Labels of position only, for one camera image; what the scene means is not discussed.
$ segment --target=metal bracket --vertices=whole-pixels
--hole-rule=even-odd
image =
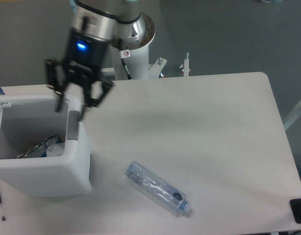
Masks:
[[[162,69],[165,67],[167,60],[159,57],[158,60],[149,69],[149,78],[159,78]]]

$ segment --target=trash in bin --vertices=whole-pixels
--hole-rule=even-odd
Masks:
[[[47,140],[42,142],[41,144],[37,145],[33,149],[29,150],[28,152],[21,154],[17,156],[17,159],[23,159],[23,158],[43,158],[46,157],[46,150],[50,146],[57,144],[57,143],[62,143],[61,138],[58,135],[49,137]]]

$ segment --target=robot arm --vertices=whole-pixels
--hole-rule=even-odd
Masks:
[[[129,24],[139,19],[140,14],[138,0],[77,1],[63,60],[46,60],[48,87],[59,96],[57,111],[61,109],[70,82],[83,88],[84,106],[80,119],[85,107],[97,107],[101,103],[113,86],[113,82],[100,76],[100,69],[116,23]],[[57,66],[61,66],[65,74],[62,84],[56,76]],[[98,98],[92,98],[91,88],[96,81],[101,82],[102,93]]]

